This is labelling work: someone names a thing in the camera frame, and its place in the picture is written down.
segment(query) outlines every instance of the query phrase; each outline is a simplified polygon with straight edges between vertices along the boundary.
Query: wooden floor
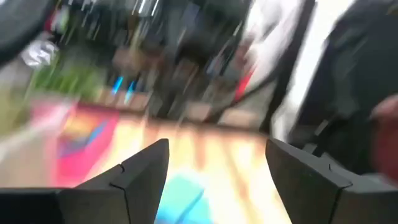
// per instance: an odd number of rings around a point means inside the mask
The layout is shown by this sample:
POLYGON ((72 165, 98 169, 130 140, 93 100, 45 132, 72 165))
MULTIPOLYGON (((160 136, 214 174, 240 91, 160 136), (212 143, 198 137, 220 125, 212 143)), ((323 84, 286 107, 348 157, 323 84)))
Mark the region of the wooden floor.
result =
POLYGON ((128 116, 117 127, 113 150, 91 176, 161 138, 170 141, 168 179, 198 176, 216 223, 290 223, 268 170, 266 138, 259 134, 128 116))

